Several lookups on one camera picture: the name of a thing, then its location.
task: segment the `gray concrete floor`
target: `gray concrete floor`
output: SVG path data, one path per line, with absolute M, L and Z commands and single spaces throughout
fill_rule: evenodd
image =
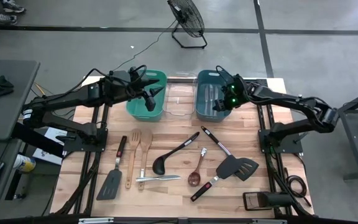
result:
M 165 0 L 17 2 L 29 9 L 20 17 L 19 25 L 162 28 L 173 21 Z M 258 28 L 252 0 L 194 2 L 207 28 Z M 259 3 L 266 29 L 358 30 L 358 1 Z M 114 69 L 157 36 L 156 32 L 0 30 L 0 57 L 41 62 L 36 81 L 60 93 L 77 84 L 93 67 Z M 199 41 L 184 33 L 178 36 L 188 43 Z M 184 50 L 170 34 L 164 34 L 157 44 L 122 68 L 144 63 L 167 73 L 198 73 L 222 65 L 245 77 L 267 76 L 259 34 L 206 33 L 206 38 L 209 45 L 204 50 Z M 284 78 L 290 94 L 319 96 L 337 107 L 358 95 L 358 35 L 267 35 L 267 44 L 274 77 Z M 293 116 L 302 118 L 298 113 Z M 341 123 L 330 134 L 310 133 L 302 145 L 316 214 L 358 221 L 358 180 L 342 180 L 357 167 Z M 36 178 L 26 199 L 1 203 L 0 218 L 42 213 L 57 174 Z

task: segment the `black ladle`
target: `black ladle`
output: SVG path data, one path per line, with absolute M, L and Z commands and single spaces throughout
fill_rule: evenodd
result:
M 165 155 L 162 155 L 162 156 L 156 158 L 156 160 L 154 160 L 154 162 L 153 162 L 153 171 L 155 172 L 155 174 L 164 175 L 165 174 L 164 162 L 168 158 L 168 156 L 171 156 L 173 153 L 179 151 L 180 149 L 183 149 L 185 146 L 192 143 L 198 137 L 199 134 L 200 134 L 199 131 L 196 132 L 189 139 L 187 139 L 184 143 L 180 144 L 180 146 L 178 146 L 176 149 L 166 153 Z

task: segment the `wooden spoon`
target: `wooden spoon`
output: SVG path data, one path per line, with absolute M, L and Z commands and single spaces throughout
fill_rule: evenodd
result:
M 196 187 L 200 184 L 201 181 L 200 165 L 204 159 L 205 154 L 206 154 L 206 148 L 204 147 L 203 150 L 201 150 L 200 160 L 198 161 L 197 168 L 189 175 L 189 178 L 187 179 L 187 182 L 192 187 Z
M 127 182 L 125 184 L 126 189 L 130 189 L 132 183 L 132 173 L 134 172 L 134 163 L 135 163 L 135 153 L 137 146 L 140 143 L 140 137 L 142 131 L 140 129 L 133 129 L 131 136 L 129 138 L 129 145 L 131 146 L 131 157 L 129 158 L 129 167 L 127 173 Z
M 140 138 L 140 146 L 142 148 L 142 165 L 140 166 L 140 177 L 144 177 L 146 172 L 146 162 L 147 162 L 147 151 L 149 150 L 150 145 L 153 141 L 153 133 L 149 129 L 142 131 L 142 137 Z M 139 190 L 144 189 L 144 182 L 139 183 Z

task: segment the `wooden spatula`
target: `wooden spatula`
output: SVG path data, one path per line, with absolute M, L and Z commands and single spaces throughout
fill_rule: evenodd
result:
M 147 162 L 147 151 L 149 150 L 150 145 L 153 141 L 153 133 L 149 129 L 142 131 L 142 137 L 140 138 L 140 146 L 142 148 L 142 165 L 140 167 L 140 177 L 144 177 L 146 172 L 146 162 Z M 144 182 L 139 183 L 139 190 L 144 189 Z
M 137 146 L 140 143 L 140 136 L 142 131 L 140 129 L 133 129 L 131 136 L 129 137 L 129 145 L 131 146 L 131 157 L 129 158 L 129 167 L 127 173 L 127 182 L 125 184 L 126 189 L 130 189 L 132 183 L 132 173 L 134 171 L 135 153 Z

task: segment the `black handle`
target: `black handle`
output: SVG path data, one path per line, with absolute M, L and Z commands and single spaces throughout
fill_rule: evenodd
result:
M 192 143 L 197 137 L 198 135 L 200 135 L 200 132 L 197 131 L 196 133 L 194 133 L 194 135 L 192 135 L 189 139 L 187 139 L 184 143 L 180 144 L 180 146 L 178 146 L 176 149 L 166 153 L 166 156 L 171 156 L 174 152 L 177 152 L 180 149 L 183 149 L 185 146 L 189 145 L 190 143 Z
M 117 150 L 117 157 L 122 156 L 122 152 L 124 151 L 125 143 L 127 142 L 127 136 L 123 136 L 121 139 L 121 142 L 119 143 L 119 147 Z
M 206 129 L 204 126 L 202 126 L 201 129 L 212 139 L 212 141 L 214 141 L 216 144 L 219 143 L 218 139 L 208 129 Z
M 194 202 L 195 200 L 197 200 L 199 197 L 201 197 L 208 189 L 210 189 L 212 187 L 211 182 L 207 182 L 206 184 L 204 184 L 204 186 L 202 186 L 193 196 L 191 196 L 190 200 L 192 202 Z

